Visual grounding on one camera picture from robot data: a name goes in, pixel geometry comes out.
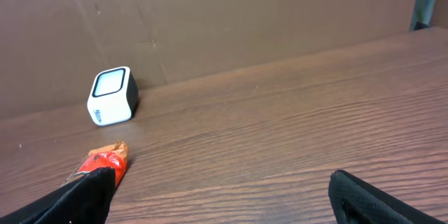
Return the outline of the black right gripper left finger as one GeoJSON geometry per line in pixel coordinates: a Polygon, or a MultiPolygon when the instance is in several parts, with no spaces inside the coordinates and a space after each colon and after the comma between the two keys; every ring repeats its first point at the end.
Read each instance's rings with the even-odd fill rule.
{"type": "Polygon", "coordinates": [[[101,167],[1,217],[1,222],[104,224],[115,191],[115,170],[110,167],[101,167]]]}

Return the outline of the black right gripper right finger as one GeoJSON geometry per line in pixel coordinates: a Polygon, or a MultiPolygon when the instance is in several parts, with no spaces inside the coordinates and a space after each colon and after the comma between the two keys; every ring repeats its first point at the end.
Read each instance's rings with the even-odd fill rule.
{"type": "Polygon", "coordinates": [[[328,196],[338,224],[443,224],[344,170],[331,174],[328,196]]]}

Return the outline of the orange spaghetti packet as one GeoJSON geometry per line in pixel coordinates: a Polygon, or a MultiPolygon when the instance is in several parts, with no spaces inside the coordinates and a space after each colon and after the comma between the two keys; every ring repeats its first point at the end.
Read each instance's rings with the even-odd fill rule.
{"type": "Polygon", "coordinates": [[[90,150],[62,185],[65,186],[98,168],[109,167],[115,172],[115,186],[118,187],[127,171],[128,157],[129,146],[124,141],[90,150]]]}

